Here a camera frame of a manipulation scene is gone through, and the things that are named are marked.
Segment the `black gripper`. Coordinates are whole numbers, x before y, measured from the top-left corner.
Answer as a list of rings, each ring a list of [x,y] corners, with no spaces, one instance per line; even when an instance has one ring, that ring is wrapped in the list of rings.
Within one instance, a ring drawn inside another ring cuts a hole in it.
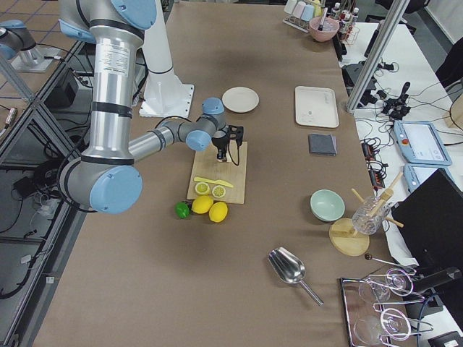
[[[225,131],[217,131],[212,137],[212,143],[218,150],[217,159],[221,160],[222,153],[223,153],[223,159],[226,160],[227,159],[227,153],[226,153],[227,145],[229,143],[228,133]]]

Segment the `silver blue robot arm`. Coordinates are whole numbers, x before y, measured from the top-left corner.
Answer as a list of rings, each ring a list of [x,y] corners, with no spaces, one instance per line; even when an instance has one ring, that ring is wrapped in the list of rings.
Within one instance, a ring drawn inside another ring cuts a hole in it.
[[[66,165],[59,179],[64,195],[101,213],[117,214],[138,200],[143,180],[136,161],[183,142],[202,151],[227,127],[218,98],[204,101],[197,121],[167,121],[141,137],[129,136],[135,62],[145,49],[149,71],[166,88],[154,95],[169,104],[187,97],[187,86],[172,72],[169,43],[159,1],[61,1],[61,31],[95,45],[90,142]]]

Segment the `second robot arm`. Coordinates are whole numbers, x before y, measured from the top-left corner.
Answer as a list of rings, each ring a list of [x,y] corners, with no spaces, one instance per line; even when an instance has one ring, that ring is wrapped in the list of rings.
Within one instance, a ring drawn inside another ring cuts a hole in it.
[[[18,72],[44,73],[51,64],[21,20],[1,22],[1,56]]]

